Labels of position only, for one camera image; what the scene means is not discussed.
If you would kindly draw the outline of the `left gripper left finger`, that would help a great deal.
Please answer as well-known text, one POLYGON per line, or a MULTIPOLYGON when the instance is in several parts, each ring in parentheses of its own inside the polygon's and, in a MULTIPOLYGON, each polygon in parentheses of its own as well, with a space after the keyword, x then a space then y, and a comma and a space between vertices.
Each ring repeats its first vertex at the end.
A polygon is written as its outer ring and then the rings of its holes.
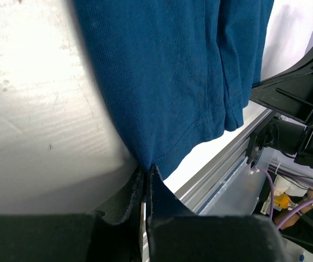
POLYGON ((0 261, 141 261, 144 176, 90 213, 0 215, 0 261))

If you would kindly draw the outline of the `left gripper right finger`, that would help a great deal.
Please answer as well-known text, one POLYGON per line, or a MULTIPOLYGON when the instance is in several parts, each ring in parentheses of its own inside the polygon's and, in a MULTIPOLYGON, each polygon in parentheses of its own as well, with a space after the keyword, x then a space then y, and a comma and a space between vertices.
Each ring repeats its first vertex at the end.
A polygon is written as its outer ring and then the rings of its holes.
POLYGON ((163 183, 152 166, 146 184, 150 261, 284 261, 282 238, 262 216, 200 216, 163 183))

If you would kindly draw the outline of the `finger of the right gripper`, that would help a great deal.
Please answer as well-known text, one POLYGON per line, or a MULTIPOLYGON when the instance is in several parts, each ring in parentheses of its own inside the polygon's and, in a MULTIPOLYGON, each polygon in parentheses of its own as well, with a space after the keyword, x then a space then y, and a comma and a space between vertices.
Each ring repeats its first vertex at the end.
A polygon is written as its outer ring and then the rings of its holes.
POLYGON ((289 69, 254 85, 250 100, 313 126, 313 47, 289 69))

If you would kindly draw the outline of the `navy blue Mickey t-shirt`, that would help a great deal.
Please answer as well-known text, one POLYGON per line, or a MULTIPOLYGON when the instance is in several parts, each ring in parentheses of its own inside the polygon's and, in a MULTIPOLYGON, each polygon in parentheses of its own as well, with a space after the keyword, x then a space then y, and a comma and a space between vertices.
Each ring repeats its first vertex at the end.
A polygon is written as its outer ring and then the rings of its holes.
POLYGON ((145 171, 244 123, 272 1, 74 1, 110 117, 145 171))

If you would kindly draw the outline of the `aluminium mounting rail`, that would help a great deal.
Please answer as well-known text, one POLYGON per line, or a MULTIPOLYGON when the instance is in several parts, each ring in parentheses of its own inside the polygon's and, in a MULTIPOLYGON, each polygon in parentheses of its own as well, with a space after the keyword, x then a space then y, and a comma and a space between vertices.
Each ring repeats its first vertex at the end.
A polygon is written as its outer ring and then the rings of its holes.
POLYGON ((251 133, 273 117, 269 110, 262 112, 178 189, 175 196, 198 215, 252 214, 267 178, 263 172, 250 171, 252 167, 267 168, 272 152, 262 147, 258 157, 247 164, 246 148, 251 133))

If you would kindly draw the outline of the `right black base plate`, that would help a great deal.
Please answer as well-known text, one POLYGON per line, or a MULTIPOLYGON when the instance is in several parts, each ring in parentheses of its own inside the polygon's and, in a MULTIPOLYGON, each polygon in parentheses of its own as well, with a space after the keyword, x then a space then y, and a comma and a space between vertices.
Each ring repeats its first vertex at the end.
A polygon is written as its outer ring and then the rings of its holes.
POLYGON ((258 157, 263 145, 268 141, 267 126, 266 123, 261 123, 249 136, 249 143, 245 153, 247 164, 251 164, 258 157))

